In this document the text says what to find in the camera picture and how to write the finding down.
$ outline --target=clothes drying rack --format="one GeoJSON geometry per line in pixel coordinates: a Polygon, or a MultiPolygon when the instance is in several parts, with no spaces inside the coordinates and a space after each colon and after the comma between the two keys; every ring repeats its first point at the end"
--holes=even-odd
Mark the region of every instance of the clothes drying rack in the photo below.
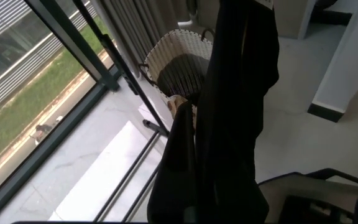
{"type": "MultiPolygon", "coordinates": [[[[108,87],[111,91],[117,91],[119,85],[117,80],[109,73],[103,63],[100,61],[98,56],[88,45],[85,39],[82,37],[80,32],[76,27],[71,23],[69,18],[56,3],[55,0],[25,0],[26,3],[32,8],[32,10],[38,15],[38,17],[47,25],[47,27],[55,34],[55,36],[60,40],[60,42],[70,51],[70,53],[79,61],[79,63],[85,68],[85,70],[98,82],[102,83],[108,87]]],[[[84,17],[85,21],[90,26],[91,30],[94,32],[95,36],[100,41],[101,45],[108,53],[108,55],[113,60],[115,67],[118,69],[119,73],[124,77],[125,81],[129,85],[129,88],[135,95],[138,95],[141,100],[144,102],[146,107],[149,109],[150,113],[156,120],[157,124],[144,119],[143,124],[146,128],[149,128],[154,131],[152,137],[149,139],[147,144],[144,146],[143,150],[140,152],[134,163],[131,165],[130,169],[126,172],[124,177],[121,179],[118,186],[115,188],[113,193],[110,195],[106,203],[103,205],[102,209],[99,211],[97,216],[94,218],[94,222],[99,222],[107,215],[109,209],[117,200],[119,194],[122,192],[123,188],[127,185],[128,180],[132,177],[135,170],[139,167],[140,161],[142,161],[147,156],[147,151],[150,145],[157,139],[158,136],[168,137],[169,131],[165,127],[161,118],[157,114],[155,108],[152,106],[151,102],[147,98],[144,91],[141,89],[140,85],[136,81],[135,77],[131,73],[129,67],[125,63],[124,59],[119,54],[117,48],[114,46],[108,34],[103,34],[95,21],[93,20],[91,14],[88,12],[86,6],[81,0],[73,0],[74,4],[78,8],[81,15],[84,17]]],[[[131,213],[134,211],[135,206],[141,200],[143,194],[149,189],[152,180],[154,179],[158,171],[158,166],[153,171],[149,180],[147,181],[144,188],[140,191],[140,194],[135,199],[135,202],[130,207],[127,214],[124,216],[123,222],[127,221],[131,213]]]]}

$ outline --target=white pillar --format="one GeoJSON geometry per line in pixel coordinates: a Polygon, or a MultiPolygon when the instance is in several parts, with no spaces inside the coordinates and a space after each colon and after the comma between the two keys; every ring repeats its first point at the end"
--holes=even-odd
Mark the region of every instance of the white pillar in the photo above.
{"type": "Polygon", "coordinates": [[[324,75],[313,104],[345,113],[358,91],[358,11],[353,15],[324,75]]]}

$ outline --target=metal railing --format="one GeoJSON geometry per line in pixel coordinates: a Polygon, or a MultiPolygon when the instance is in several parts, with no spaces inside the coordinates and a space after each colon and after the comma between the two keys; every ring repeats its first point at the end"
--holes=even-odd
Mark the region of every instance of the metal railing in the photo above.
{"type": "MultiPolygon", "coordinates": [[[[96,16],[96,11],[90,2],[86,3],[86,8],[93,17],[96,16]]],[[[87,25],[78,11],[70,16],[70,20],[77,29],[82,29],[87,25]]],[[[50,33],[2,74],[0,76],[0,103],[14,93],[28,78],[33,77],[34,72],[42,68],[61,47],[63,45],[60,41],[50,33]]]]}

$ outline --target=motorcycle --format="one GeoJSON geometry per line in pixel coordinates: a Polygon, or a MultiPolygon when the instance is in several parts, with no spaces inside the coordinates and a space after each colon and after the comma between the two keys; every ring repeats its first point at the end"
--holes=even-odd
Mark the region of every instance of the motorcycle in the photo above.
{"type": "Polygon", "coordinates": [[[42,140],[54,129],[54,127],[63,119],[63,116],[56,118],[52,125],[38,124],[35,129],[35,135],[30,138],[35,140],[35,145],[38,146],[42,140]]]}

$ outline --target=laundry basket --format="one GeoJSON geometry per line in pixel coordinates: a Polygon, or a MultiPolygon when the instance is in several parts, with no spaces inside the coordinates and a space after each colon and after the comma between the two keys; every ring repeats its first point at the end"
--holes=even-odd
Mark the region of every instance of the laundry basket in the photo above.
{"type": "Polygon", "coordinates": [[[176,29],[165,34],[140,64],[141,74],[168,103],[182,96],[196,106],[211,58],[212,42],[195,32],[176,29]]]}

